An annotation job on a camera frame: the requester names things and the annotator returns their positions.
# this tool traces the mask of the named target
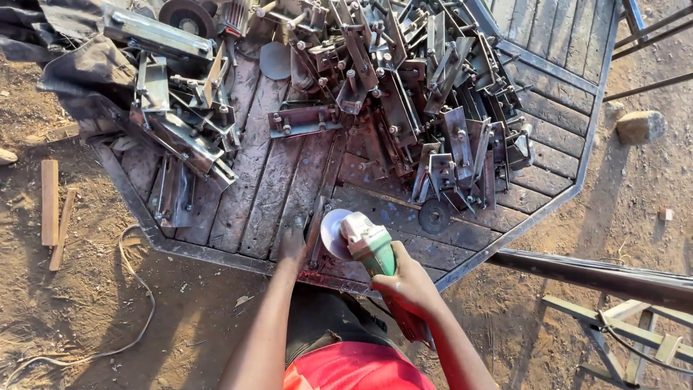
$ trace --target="hand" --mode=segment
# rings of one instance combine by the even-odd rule
[[[277,262],[278,264],[294,264],[300,270],[307,260],[306,251],[303,223],[301,219],[297,219],[281,236],[277,251]]]
[[[428,321],[447,305],[421,264],[412,259],[401,241],[391,243],[396,270],[394,276],[375,275],[371,287],[387,293],[408,312]]]

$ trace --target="white cable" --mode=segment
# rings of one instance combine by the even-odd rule
[[[145,283],[144,280],[142,280],[142,278],[140,278],[140,277],[134,272],[134,269],[132,269],[132,266],[130,265],[130,262],[128,261],[128,257],[127,257],[127,255],[125,255],[125,250],[123,249],[123,237],[125,236],[125,234],[126,234],[128,231],[130,231],[130,229],[132,229],[132,228],[138,228],[138,227],[139,227],[139,225],[135,224],[135,225],[130,225],[130,226],[128,226],[127,228],[125,228],[125,230],[123,230],[123,232],[121,232],[121,237],[120,237],[120,239],[119,239],[119,241],[118,241],[118,248],[120,249],[120,252],[121,252],[121,259],[122,259],[121,265],[124,263],[124,264],[125,264],[125,268],[128,270],[128,272],[130,272],[130,274],[132,274],[132,276],[135,278],[135,280],[137,280],[137,282],[139,282],[140,285],[142,285],[144,288],[147,289],[146,295],[149,296],[149,299],[152,301],[152,311],[149,313],[149,317],[147,318],[147,322],[144,324],[144,327],[142,328],[142,330],[141,330],[141,331],[139,332],[139,334],[137,335],[137,338],[136,338],[132,343],[130,343],[130,344],[128,344],[128,345],[126,345],[126,346],[124,346],[124,347],[118,349],[118,350],[112,350],[112,351],[109,351],[109,352],[99,353],[99,354],[97,354],[97,355],[93,355],[93,356],[90,356],[90,357],[86,357],[86,358],[84,358],[84,359],[79,359],[79,360],[76,360],[76,361],[74,361],[74,362],[61,362],[60,360],[51,359],[50,357],[45,357],[45,356],[33,357],[33,358],[29,359],[28,362],[26,362],[26,363],[22,364],[21,366],[19,366],[19,368],[17,368],[14,372],[12,372],[12,374],[10,374],[10,376],[9,376],[9,377],[7,378],[7,380],[5,381],[5,384],[3,385],[3,389],[4,389],[4,390],[8,390],[8,386],[10,385],[10,383],[12,382],[12,379],[16,376],[16,374],[18,374],[19,372],[21,372],[22,370],[24,370],[29,364],[32,364],[33,362],[38,362],[38,361],[40,361],[40,360],[44,360],[44,361],[46,361],[46,362],[48,362],[48,363],[52,363],[52,364],[55,364],[56,366],[61,366],[61,367],[75,366],[75,365],[77,365],[77,364],[82,364],[82,363],[90,362],[90,361],[92,361],[92,360],[94,360],[94,359],[96,359],[96,358],[99,358],[99,357],[104,357],[104,356],[115,355],[115,354],[117,354],[117,353],[121,353],[121,352],[123,352],[124,350],[126,350],[126,349],[132,347],[133,345],[137,344],[137,342],[140,341],[140,339],[142,339],[142,336],[144,335],[144,332],[147,330],[147,327],[149,326],[149,322],[151,322],[152,317],[154,317],[154,309],[156,308],[157,303],[156,303],[156,301],[154,300],[154,294],[152,293],[152,290],[149,288],[149,286],[147,285],[147,283]]]

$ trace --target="sandy ground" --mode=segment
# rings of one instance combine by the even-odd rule
[[[645,3],[649,23],[677,9],[661,0]],[[690,71],[693,46],[686,46],[688,42],[693,42],[693,31],[618,60],[607,92]],[[19,155],[18,163],[0,167],[3,380],[25,357],[75,360],[120,348],[136,337],[150,311],[145,290],[124,274],[116,245],[120,231],[133,219],[93,153],[77,140],[38,147],[24,142],[27,135],[42,135],[70,122],[52,95],[34,91],[39,74],[34,65],[0,60],[0,91],[9,92],[0,94],[0,146]],[[688,83],[624,100],[626,111],[661,111],[668,121],[666,135],[650,145],[625,147],[613,132],[613,118],[604,118],[582,193],[511,246],[596,260],[621,255],[629,265],[690,274],[691,99]],[[80,195],[57,273],[48,270],[49,252],[39,237],[43,158],[60,161],[61,193],[75,187]],[[672,222],[657,220],[661,205],[674,210]],[[20,374],[16,389],[214,388],[267,280],[156,253],[137,234],[125,245],[157,300],[140,344],[113,359],[82,366],[34,365]],[[599,295],[484,264],[447,289],[444,298],[501,389],[612,388],[578,372],[579,363],[597,362],[597,357],[575,320],[539,305],[544,294],[586,307],[596,306]],[[242,296],[255,298],[236,307]],[[446,389],[435,355],[418,344],[406,344],[393,323],[389,328],[407,355],[439,389]],[[684,336],[691,344],[690,331],[669,321],[660,321],[658,331]],[[623,358],[623,350],[616,348],[616,353]],[[688,379],[658,368],[648,368],[644,384],[691,388]]]

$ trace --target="second angle grinder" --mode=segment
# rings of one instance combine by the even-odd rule
[[[394,275],[396,263],[390,246],[392,237],[385,226],[374,225],[363,213],[345,209],[328,212],[320,223],[320,237],[332,256],[348,262],[361,262],[371,278],[375,275]],[[389,294],[381,294],[407,340],[424,341],[431,350],[435,350],[426,322],[404,310]]]

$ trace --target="circular metal disc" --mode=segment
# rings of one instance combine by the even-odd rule
[[[432,235],[437,235],[450,225],[450,208],[447,202],[436,198],[426,201],[419,210],[421,228]]]
[[[209,39],[216,36],[212,16],[194,0],[168,0],[159,11],[159,21],[195,33],[198,37]]]
[[[272,80],[283,80],[291,76],[291,49],[279,42],[262,46],[260,70]]]
[[[351,214],[349,210],[334,209],[322,217],[320,222],[320,239],[325,249],[334,257],[352,262],[353,257],[347,248],[347,241],[342,236],[342,220]]]

